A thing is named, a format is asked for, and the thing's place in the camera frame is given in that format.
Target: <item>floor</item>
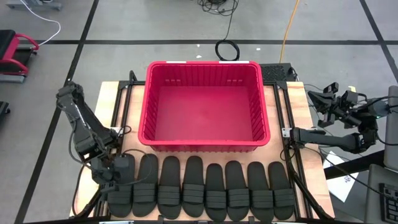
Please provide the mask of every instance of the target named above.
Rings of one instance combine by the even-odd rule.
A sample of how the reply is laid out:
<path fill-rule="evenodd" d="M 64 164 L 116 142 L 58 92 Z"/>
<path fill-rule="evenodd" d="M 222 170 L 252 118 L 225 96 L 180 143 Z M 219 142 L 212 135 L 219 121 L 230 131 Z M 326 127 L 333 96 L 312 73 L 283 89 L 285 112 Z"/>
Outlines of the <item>floor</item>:
<path fill-rule="evenodd" d="M 203 12 L 189 0 L 55 1 L 63 4 L 62 11 L 37 13 L 59 21 L 62 31 L 39 50 L 25 83 L 0 83 L 0 100 L 9 102 L 12 110 L 0 129 L 2 223 L 68 217 L 80 166 L 67 154 L 70 125 L 64 114 L 59 119 L 54 114 L 55 94 L 67 78 L 84 87 L 86 102 L 94 108 L 101 82 L 126 80 L 130 70 L 144 80 L 152 61 L 218 60 L 215 40 L 225 36 L 229 22 L 227 17 Z M 280 40 L 293 7 L 293 0 L 241 0 L 228 36 L 241 40 L 241 60 L 278 62 Z M 395 0 L 302 0 L 289 32 L 289 40 L 296 41 L 286 46 L 284 61 L 294 66 L 301 81 L 320 88 L 338 82 L 339 93 L 355 86 L 371 97 L 387 95 L 388 86 L 396 85 L 398 78 L 394 62 L 398 59 L 397 7 Z M 90 16 L 91 24 L 86 23 Z M 0 28 L 37 40 L 57 30 L 55 24 L 9 9 L 4 2 L 0 3 Z M 234 57 L 234 50 L 225 45 L 220 53 Z M 342 128 L 336 123 L 328 130 L 338 136 L 354 131 Z M 385 119 L 379 120 L 379 129 L 384 136 Z M 52 140 L 44 141 L 46 136 Z M 382 148 L 377 144 L 364 155 Z M 348 159 L 357 157 L 331 150 Z M 45 158 L 39 180 L 28 187 L 38 157 Z M 29 207 L 30 197 L 23 200 L 27 189 L 28 196 L 32 193 Z M 361 220 L 362 207 L 348 205 L 364 201 L 365 195 L 366 189 L 355 184 L 346 203 L 334 198 L 333 204 Z"/>

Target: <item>red plastic bin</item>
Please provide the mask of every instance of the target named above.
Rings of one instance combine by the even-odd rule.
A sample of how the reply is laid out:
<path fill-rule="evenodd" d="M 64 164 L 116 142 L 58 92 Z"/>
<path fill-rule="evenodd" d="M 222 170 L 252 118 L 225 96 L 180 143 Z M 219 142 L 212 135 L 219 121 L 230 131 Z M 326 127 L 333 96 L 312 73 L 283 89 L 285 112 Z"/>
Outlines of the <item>red plastic bin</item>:
<path fill-rule="evenodd" d="M 255 62 L 153 62 L 138 138 L 155 151 L 249 152 L 269 142 Z"/>

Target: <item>yellow cable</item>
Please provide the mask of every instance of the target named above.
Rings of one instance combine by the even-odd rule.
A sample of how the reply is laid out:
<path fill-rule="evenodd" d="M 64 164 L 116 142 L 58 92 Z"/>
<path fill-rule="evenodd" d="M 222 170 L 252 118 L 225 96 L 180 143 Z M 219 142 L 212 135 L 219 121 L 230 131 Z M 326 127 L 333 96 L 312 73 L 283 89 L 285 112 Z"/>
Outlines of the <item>yellow cable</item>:
<path fill-rule="evenodd" d="M 283 43 L 282 43 L 282 50 L 280 51 L 279 63 L 282 63 L 282 58 L 284 57 L 284 53 L 285 53 L 285 42 L 286 42 L 286 39 L 287 39 L 287 34 L 289 33 L 290 26 L 292 25 L 292 21 L 293 21 L 293 18 L 294 18 L 294 14 L 296 14 L 296 9 L 297 9 L 297 6 L 298 6 L 298 4 L 299 4 L 299 1 L 300 1 L 300 0 L 296 0 L 296 5 L 294 6 L 292 15 L 291 15 L 290 20 L 289 20 L 289 24 L 287 25 L 287 28 L 286 28 L 286 32 L 285 32 L 285 36 L 284 36 L 284 41 L 283 41 Z"/>

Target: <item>gray floor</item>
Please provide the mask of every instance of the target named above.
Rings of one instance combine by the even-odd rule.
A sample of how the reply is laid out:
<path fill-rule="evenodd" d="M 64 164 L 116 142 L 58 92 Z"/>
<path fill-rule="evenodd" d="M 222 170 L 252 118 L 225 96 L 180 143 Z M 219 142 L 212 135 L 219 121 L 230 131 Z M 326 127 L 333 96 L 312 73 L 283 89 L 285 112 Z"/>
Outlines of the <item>gray floor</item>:
<path fill-rule="evenodd" d="M 58 0 L 61 12 L 39 11 L 58 20 L 61 33 L 55 40 L 79 40 L 93 0 Z M 398 40 L 395 0 L 366 1 L 385 40 Z M 289 0 L 241 0 L 234 14 L 230 39 L 280 40 L 294 6 Z M 221 39 L 228 28 L 227 17 L 203 12 L 196 1 L 188 0 L 99 0 L 88 40 L 170 40 Z M 35 39 L 44 40 L 57 30 L 55 24 L 41 21 L 27 11 L 11 10 L 0 3 L 0 29 L 14 29 Z M 377 40 L 357 0 L 303 0 L 297 9 L 289 39 L 296 40 Z M 0 217 L 13 223 L 24 196 L 55 109 L 55 94 L 63 85 L 77 45 L 45 45 L 33 59 L 30 75 L 24 84 L 0 83 L 0 100 L 11 104 L 12 113 L 0 129 Z M 241 60 L 276 63 L 280 45 L 239 45 Z M 398 60 L 398 46 L 388 46 Z M 222 55 L 234 55 L 233 49 L 221 46 Z M 73 80 L 85 89 L 86 101 L 94 108 L 101 82 L 125 80 L 134 70 L 144 80 L 148 64 L 155 60 L 218 60 L 214 45 L 85 45 Z M 285 62 L 290 62 L 300 80 L 320 88 L 338 82 L 343 93 L 348 86 L 368 96 L 384 96 L 389 85 L 397 81 L 378 45 L 288 45 Z M 317 117 L 312 111 L 314 123 Z M 329 127 L 341 136 L 341 124 Z M 384 135 L 385 119 L 379 120 Z M 58 122 L 37 188 L 25 222 L 67 218 L 79 165 L 67 153 L 71 127 L 64 114 Z M 381 150 L 382 144 L 364 155 Z M 341 149 L 331 149 L 340 156 L 357 156 Z M 354 185 L 344 205 L 363 200 L 366 191 Z M 361 219 L 360 215 L 351 216 Z"/>

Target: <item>white paper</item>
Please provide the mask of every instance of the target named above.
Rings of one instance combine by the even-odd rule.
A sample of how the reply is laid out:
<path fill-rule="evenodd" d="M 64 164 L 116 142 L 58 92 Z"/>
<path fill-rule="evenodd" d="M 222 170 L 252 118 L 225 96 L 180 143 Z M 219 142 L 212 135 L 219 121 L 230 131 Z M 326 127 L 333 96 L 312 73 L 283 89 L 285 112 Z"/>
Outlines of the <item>white paper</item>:
<path fill-rule="evenodd" d="M 344 160 L 338 156 L 332 151 L 330 151 L 329 155 L 326 157 L 330 162 L 332 162 L 334 165 L 341 164 L 344 162 Z M 323 168 L 328 168 L 331 167 L 332 165 L 330 164 L 327 160 L 323 162 Z M 351 174 L 353 177 L 357 178 L 358 173 Z M 350 176 L 342 176 L 342 177 L 337 177 L 334 179 L 327 180 L 328 183 L 328 188 L 330 193 L 332 193 L 334 196 L 336 196 L 338 199 L 340 199 L 342 202 L 345 202 L 347 199 L 347 196 L 350 192 L 350 190 L 353 188 L 353 185 L 355 183 L 355 180 L 351 178 Z"/>

